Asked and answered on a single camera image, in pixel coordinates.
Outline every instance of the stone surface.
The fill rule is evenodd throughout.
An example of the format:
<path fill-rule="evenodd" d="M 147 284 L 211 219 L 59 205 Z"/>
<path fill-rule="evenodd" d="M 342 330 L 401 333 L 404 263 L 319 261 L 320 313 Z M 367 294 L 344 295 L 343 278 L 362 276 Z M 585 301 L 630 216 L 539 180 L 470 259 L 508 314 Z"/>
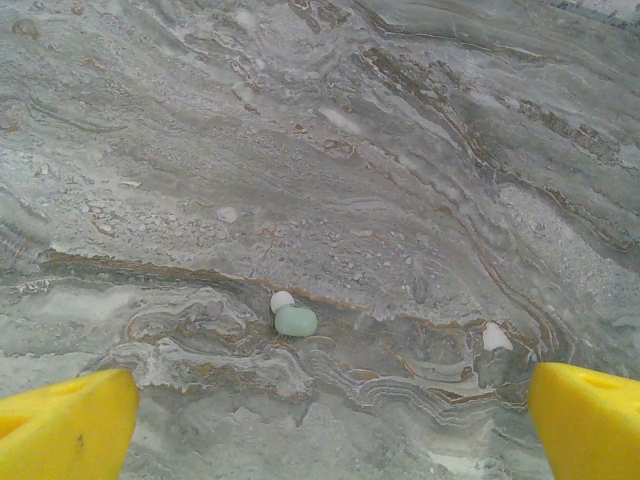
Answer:
<path fill-rule="evenodd" d="M 551 478 L 536 362 L 640 378 L 632 32 L 511 0 L 0 25 L 0 395 L 132 369 L 123 479 Z M 282 289 L 316 335 L 277 335 Z"/>

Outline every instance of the yellow plastic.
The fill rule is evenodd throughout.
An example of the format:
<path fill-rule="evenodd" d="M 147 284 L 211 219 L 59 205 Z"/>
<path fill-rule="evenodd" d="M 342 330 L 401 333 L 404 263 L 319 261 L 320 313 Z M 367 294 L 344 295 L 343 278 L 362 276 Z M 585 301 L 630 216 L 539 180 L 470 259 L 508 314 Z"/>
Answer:
<path fill-rule="evenodd" d="M 529 411 L 556 480 L 640 479 L 640 382 L 540 363 Z"/>
<path fill-rule="evenodd" d="M 138 402 L 127 370 L 0 399 L 0 479 L 117 480 Z"/>

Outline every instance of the white pebble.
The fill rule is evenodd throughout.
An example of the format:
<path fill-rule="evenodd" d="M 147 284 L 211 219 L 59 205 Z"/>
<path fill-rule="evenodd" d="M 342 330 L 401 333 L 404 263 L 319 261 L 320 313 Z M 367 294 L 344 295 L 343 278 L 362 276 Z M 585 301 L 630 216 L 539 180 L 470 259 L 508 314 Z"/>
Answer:
<path fill-rule="evenodd" d="M 276 292 L 271 297 L 271 311 L 273 313 L 277 313 L 282 307 L 286 305 L 295 305 L 295 303 L 295 300 L 289 292 Z"/>

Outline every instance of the light green pebble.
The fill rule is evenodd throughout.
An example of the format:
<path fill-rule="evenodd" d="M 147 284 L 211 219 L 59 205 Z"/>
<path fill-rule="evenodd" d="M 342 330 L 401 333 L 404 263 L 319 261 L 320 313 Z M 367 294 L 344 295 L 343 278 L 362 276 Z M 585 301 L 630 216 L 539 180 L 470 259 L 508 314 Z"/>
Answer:
<path fill-rule="evenodd" d="M 278 309 L 276 314 L 276 330 L 281 335 L 291 337 L 308 337 L 316 333 L 318 318 L 306 308 L 290 305 Z"/>

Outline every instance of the marble surface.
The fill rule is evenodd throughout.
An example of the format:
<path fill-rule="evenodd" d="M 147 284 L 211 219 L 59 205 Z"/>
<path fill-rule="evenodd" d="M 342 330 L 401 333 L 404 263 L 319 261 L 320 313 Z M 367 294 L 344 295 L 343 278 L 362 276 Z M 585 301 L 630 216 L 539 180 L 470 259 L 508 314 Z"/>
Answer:
<path fill-rule="evenodd" d="M 537 1 L 5 4 L 0 395 L 132 369 L 125 480 L 551 478 L 536 362 L 640 378 L 639 60 Z"/>

